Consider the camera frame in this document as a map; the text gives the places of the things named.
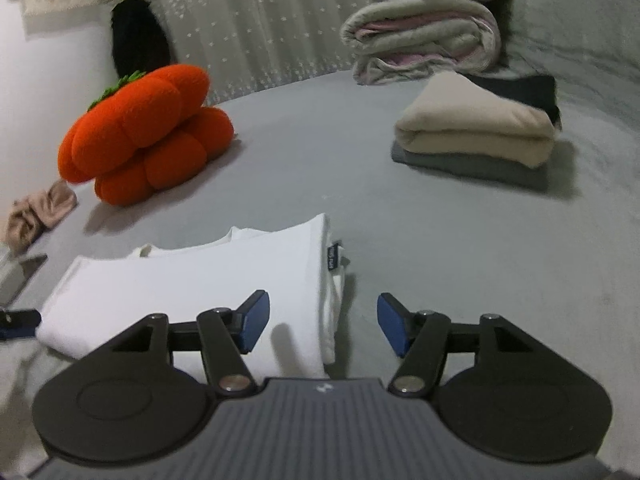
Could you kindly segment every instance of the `gray bed sheet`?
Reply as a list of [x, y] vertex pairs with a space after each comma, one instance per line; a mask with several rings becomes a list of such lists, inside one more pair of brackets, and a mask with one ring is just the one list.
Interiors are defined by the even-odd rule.
[[[376, 324], [380, 292], [460, 322], [498, 312], [604, 384], [614, 418], [600, 457], [640, 473], [640, 120], [620, 80], [591, 83], [585, 94], [561, 81], [564, 131], [544, 195], [392, 162], [393, 124], [424, 82], [360, 87], [339, 72], [227, 102], [238, 140], [190, 182], [126, 209], [79, 188], [79, 207], [31, 250], [49, 261], [15, 307], [40, 307], [78, 254], [181, 248], [325, 212], [350, 259], [332, 376], [387, 381], [398, 366]], [[17, 364], [0, 471], [43, 458], [29, 405], [65, 361], [35, 341], [3, 344], [0, 369]], [[450, 360], [446, 376], [469, 364]]]

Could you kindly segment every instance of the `folded white shirt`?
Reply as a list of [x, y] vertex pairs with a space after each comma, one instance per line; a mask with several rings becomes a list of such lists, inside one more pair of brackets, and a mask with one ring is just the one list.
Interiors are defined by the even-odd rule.
[[[46, 301], [36, 335], [81, 358], [152, 312], [170, 322], [195, 320], [210, 308], [236, 308], [261, 288], [270, 295], [270, 320], [244, 356], [255, 379], [323, 378], [323, 363], [335, 359], [344, 285], [342, 267], [328, 270], [330, 242], [328, 218], [319, 215], [274, 233], [232, 228], [192, 248], [145, 246], [121, 260], [79, 256]], [[206, 380], [197, 352], [176, 352], [174, 365]]]

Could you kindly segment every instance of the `white logo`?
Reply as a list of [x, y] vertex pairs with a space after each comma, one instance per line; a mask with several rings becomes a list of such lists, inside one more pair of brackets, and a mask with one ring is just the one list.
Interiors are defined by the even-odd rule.
[[324, 384], [321, 384], [320, 386], [316, 386], [316, 392], [319, 392], [321, 394], [326, 394], [333, 389], [334, 387], [331, 386], [329, 383], [324, 383]]

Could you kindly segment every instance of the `persimmon plush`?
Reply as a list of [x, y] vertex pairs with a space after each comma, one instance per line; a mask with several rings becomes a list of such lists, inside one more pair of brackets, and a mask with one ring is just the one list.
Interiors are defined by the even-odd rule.
[[202, 107], [204, 70], [171, 65], [120, 85], [71, 126], [58, 150], [62, 178], [95, 178], [104, 202], [130, 205], [177, 186], [231, 144], [228, 116]]

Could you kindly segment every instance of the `black bag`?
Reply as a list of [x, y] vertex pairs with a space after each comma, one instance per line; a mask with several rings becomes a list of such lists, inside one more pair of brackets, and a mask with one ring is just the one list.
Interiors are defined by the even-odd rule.
[[124, 0], [111, 11], [111, 55], [119, 77], [171, 63], [169, 42], [146, 0]]

